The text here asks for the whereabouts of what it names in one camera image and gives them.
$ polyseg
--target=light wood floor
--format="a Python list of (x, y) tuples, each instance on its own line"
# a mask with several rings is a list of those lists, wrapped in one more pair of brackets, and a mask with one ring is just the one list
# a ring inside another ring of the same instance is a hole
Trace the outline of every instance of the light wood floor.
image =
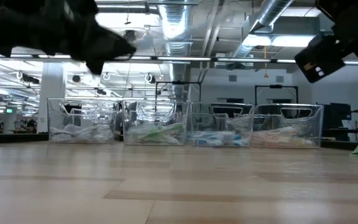
[(0, 144), (0, 224), (355, 224), (348, 153)]

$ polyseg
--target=wooden floor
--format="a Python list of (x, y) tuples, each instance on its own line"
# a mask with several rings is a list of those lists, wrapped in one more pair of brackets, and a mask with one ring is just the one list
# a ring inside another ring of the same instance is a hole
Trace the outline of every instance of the wooden floor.
[(1, 144), (0, 224), (355, 224), (348, 153)]

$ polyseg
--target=ceiling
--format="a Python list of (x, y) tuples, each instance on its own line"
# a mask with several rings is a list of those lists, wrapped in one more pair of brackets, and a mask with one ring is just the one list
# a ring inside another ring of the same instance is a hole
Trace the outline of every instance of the ceiling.
[[(126, 5), (129, 1), (102, 1), (97, 0), (100, 4), (120, 4)], [(161, 1), (149, 1), (152, 7), (155, 3)], [(211, 38), (208, 41), (212, 45), (211, 55), (228, 54), (236, 50), (244, 39), (243, 28), (246, 15), (251, 15), (260, 9), (262, 1), (221, 1), (216, 13), (213, 14), (213, 0), (204, 1), (187, 1), (191, 7), (190, 25), (186, 30), (187, 38), (182, 40), (190, 44), (190, 56), (200, 56), (203, 51), (203, 44), (208, 32), (213, 33), (217, 30), (217, 41)], [(138, 1), (132, 1), (133, 4), (139, 4)], [(161, 26), (161, 17), (156, 14), (126, 14), (126, 13), (100, 13), (96, 20), (101, 26), (107, 27), (114, 32), (124, 34), (125, 30), (135, 31), (135, 45), (138, 48), (136, 55), (165, 55), (165, 44), (168, 42), (164, 38)], [(275, 30), (278, 34), (298, 34), (302, 32), (312, 33), (319, 29), (320, 23), (319, 11), (314, 7), (314, 0), (296, 0), (283, 14), (275, 24)], [(255, 58), (280, 58), (293, 59), (301, 50), (301, 47), (277, 47), (267, 46), (265, 48), (254, 48), (251, 55)], [(34, 49), (15, 48), (13, 54), (38, 55), (44, 54)], [(21, 75), (27, 74), (42, 82), (42, 68), (46, 59), (28, 60), (6, 60), (0, 58), (0, 85), (1, 86), (21, 86), (20, 88), (0, 88), (0, 97), (14, 100), (27, 99), (28, 102), (37, 104), (40, 88), (39, 85), (23, 82)], [(97, 78), (91, 75), (81, 62), (63, 62), (67, 72), (67, 96), (99, 96), (96, 90), (91, 87), (108, 87), (116, 88), (109, 90), (106, 96), (111, 97), (139, 97), (153, 98), (155, 96), (155, 85), (145, 81), (145, 76), (153, 75), (157, 81), (171, 81), (171, 71), (169, 63), (105, 63), (103, 75)], [(188, 63), (188, 68), (199, 68), (199, 63)], [(292, 73), (296, 67), (294, 65), (267, 65), (256, 63), (249, 68), (251, 71), (261, 69), (281, 70), (282, 73)], [(73, 76), (79, 75), (80, 82), (74, 82)], [(190, 80), (198, 76), (198, 72), (190, 74)], [(23, 86), (32, 86), (33, 88), (23, 88)], [(78, 87), (89, 87), (89, 90), (79, 90)], [(165, 86), (169, 91), (163, 91), (161, 98), (168, 98), (173, 94), (170, 91), (171, 86)], [(6, 104), (7, 101), (1, 101), (0, 104)]]

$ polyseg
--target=clear plastic bin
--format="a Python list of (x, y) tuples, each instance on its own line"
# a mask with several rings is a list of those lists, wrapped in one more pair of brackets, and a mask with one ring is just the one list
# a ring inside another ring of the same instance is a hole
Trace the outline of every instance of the clear plastic bin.
[(249, 146), (253, 107), (241, 103), (192, 103), (189, 142), (206, 147)]
[(48, 99), (49, 141), (112, 143), (118, 102)]
[(181, 146), (186, 141), (188, 103), (125, 101), (124, 144)]
[(319, 148), (323, 106), (301, 104), (257, 105), (251, 146)]

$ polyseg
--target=white column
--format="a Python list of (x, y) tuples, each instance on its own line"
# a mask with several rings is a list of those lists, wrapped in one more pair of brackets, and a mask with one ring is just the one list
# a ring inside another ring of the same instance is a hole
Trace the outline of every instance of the white column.
[(66, 77), (67, 76), (62, 63), (44, 63), (44, 69), (42, 70), (37, 133), (48, 132), (47, 98), (65, 97)]
[(17, 107), (7, 106), (4, 118), (4, 134), (12, 134), (17, 120)]

